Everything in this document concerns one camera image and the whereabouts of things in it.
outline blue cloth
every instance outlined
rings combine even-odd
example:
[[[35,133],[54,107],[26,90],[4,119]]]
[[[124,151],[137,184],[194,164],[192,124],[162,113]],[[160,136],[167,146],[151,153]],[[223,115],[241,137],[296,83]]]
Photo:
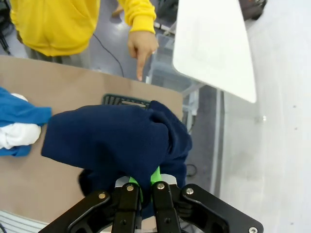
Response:
[[[161,173],[175,176],[179,187],[185,185],[191,147],[186,127],[166,106],[152,101],[148,110],[95,105],[54,115],[41,154],[84,168],[79,179],[84,195],[111,192],[118,178],[131,176],[148,197],[150,177],[158,166]]]
[[[32,123],[39,126],[47,123],[52,116],[49,107],[35,107],[31,103],[11,95],[6,89],[0,87],[0,127],[13,123]],[[30,152],[31,146],[13,147],[9,150],[0,149],[0,156],[25,156]]]

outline gray pants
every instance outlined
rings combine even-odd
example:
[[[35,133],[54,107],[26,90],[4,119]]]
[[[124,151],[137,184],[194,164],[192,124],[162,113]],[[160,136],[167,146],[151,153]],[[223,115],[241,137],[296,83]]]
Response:
[[[55,57],[46,56],[28,46],[25,46],[25,50],[28,57],[31,59],[90,69],[90,54],[88,48],[79,54]]]

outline white cloth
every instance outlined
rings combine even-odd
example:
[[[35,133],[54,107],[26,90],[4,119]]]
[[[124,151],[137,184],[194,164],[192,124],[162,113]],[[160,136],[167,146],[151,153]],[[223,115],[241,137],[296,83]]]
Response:
[[[20,99],[28,101],[20,94],[12,94]],[[14,123],[0,127],[0,149],[10,149],[15,146],[27,146],[38,140],[41,127],[36,124]]]

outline dark green basket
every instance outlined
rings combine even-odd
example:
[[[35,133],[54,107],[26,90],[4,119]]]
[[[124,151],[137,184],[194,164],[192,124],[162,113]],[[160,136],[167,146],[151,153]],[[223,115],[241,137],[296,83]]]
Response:
[[[136,105],[144,109],[148,109],[150,102],[128,96],[106,94],[103,97],[103,104],[109,105]]]

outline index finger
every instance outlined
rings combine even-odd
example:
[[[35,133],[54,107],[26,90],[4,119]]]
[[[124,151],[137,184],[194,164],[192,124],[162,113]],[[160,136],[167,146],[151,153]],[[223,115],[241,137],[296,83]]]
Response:
[[[137,78],[139,81],[142,81],[142,71],[144,69],[145,62],[148,58],[147,52],[139,52],[137,57]]]

